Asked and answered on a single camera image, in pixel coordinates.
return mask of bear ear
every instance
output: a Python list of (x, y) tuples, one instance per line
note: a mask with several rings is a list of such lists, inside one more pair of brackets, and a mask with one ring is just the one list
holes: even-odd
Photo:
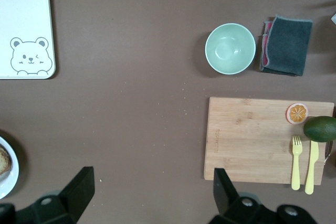
[(37, 38), (36, 43), (38, 43), (38, 44), (40, 44), (41, 46), (43, 46), (44, 49), (47, 49), (47, 47), (48, 47), (48, 45), (49, 45), (48, 41), (47, 41), (45, 38), (43, 38), (43, 37), (39, 37), (39, 38)]
[(11, 47), (13, 49), (15, 49), (18, 45), (22, 44), (22, 40), (20, 40), (19, 38), (13, 38), (11, 41)]

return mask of green fruit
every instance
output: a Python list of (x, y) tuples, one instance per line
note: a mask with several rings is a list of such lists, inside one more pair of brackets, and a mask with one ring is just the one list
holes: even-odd
[(311, 140), (320, 143), (336, 140), (336, 118), (316, 116), (304, 124), (303, 132)]

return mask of cutlery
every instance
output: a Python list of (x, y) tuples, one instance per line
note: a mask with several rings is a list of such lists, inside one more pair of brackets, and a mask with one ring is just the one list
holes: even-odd
[(324, 153), (324, 157), (325, 157), (325, 159), (324, 159), (324, 164), (326, 164), (327, 159), (328, 159), (329, 156), (330, 156), (331, 149), (332, 149), (332, 142), (333, 142), (333, 141), (331, 141), (331, 142), (327, 142), (327, 144), (326, 144), (326, 149), (325, 149), (325, 153)]
[(309, 157), (309, 167), (308, 175), (306, 181), (305, 192), (306, 194), (312, 194), (314, 191), (314, 165), (319, 158), (319, 145), (317, 142), (310, 141), (310, 157)]
[(299, 170), (299, 155), (302, 153), (302, 143), (299, 136), (292, 137), (293, 145), (293, 169), (292, 169), (292, 189), (300, 188), (300, 170)]

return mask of mint green bowl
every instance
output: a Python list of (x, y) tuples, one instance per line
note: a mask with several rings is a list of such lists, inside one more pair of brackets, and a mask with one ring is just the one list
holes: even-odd
[(205, 56), (219, 73), (236, 74), (253, 61), (256, 42), (251, 32), (235, 23), (223, 24), (211, 32), (205, 44)]

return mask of yellow knife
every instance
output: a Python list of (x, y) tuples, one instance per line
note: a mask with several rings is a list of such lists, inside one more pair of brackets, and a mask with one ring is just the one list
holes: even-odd
[(304, 189), (306, 194), (312, 194), (314, 191), (314, 165), (318, 159), (319, 159), (319, 145), (317, 142), (310, 141), (309, 167), (308, 167), (306, 187)]

